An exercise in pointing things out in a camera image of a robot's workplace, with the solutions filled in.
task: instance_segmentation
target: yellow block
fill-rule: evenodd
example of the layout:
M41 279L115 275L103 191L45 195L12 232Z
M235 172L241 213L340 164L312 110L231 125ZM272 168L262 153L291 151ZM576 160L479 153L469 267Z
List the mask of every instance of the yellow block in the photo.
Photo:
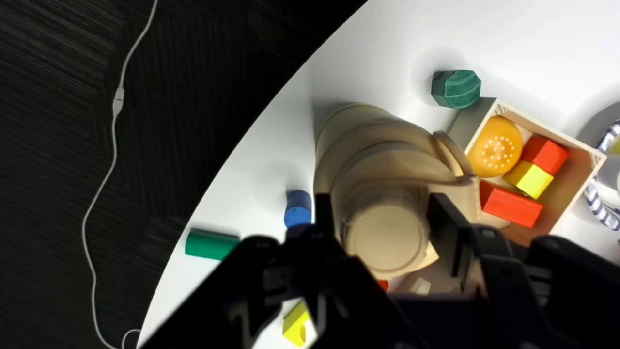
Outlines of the yellow block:
M555 180L553 174L526 160L520 160L504 178L535 199L541 197Z
M295 345L307 343L307 321L311 319L311 312L307 302L297 302L291 312L285 314L285 337Z

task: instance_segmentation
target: black fabric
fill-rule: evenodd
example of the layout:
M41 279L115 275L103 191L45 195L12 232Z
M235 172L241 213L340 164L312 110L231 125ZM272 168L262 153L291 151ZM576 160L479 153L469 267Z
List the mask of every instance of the black fabric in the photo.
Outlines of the black fabric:
M361 3L161 0L128 67L121 160L88 230L109 341L142 323L241 135ZM2 346L101 346L80 220L111 160L111 100L150 5L0 1Z

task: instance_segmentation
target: green block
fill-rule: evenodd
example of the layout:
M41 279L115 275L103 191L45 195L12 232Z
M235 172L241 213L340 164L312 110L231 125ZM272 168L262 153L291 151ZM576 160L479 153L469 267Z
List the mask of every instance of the green block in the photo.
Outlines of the green block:
M239 244L239 236L192 228L187 240L187 253L210 259L225 259Z
M467 108L481 98L483 81L473 69L436 71L433 96L448 108Z

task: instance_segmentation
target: wooden block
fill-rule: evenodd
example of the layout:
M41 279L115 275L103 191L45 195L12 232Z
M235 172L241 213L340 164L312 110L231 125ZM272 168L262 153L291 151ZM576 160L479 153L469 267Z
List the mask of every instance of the wooden block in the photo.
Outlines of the wooden block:
M531 164L528 160L520 160L506 176L506 182L518 186L522 191L526 191L531 197L541 197L547 186L555 180L553 174L543 170L537 164Z
M307 321L311 319L311 312L307 302L297 302L291 312L285 314L285 337L295 345L307 343Z
M380 286L388 292L388 288L390 288L388 279L378 279L378 283L380 283Z
M559 174L566 158L568 149L543 135L531 135L522 153L522 160L537 164L553 176Z
M506 220L535 226L543 205L535 199L524 197L516 191L498 187L491 182L481 182L481 205L483 211L502 217Z

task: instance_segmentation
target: orange block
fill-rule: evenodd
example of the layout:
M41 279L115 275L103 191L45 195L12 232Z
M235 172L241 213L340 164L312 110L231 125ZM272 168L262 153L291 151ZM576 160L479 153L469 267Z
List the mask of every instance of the orange block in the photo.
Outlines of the orange block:
M524 224L524 226L535 226L543 203L524 197L516 191L498 187L491 182L481 182L481 205L483 211L502 217L506 220Z
M568 149L543 135L531 135L522 153L522 160L537 164L553 176L559 174L566 158Z

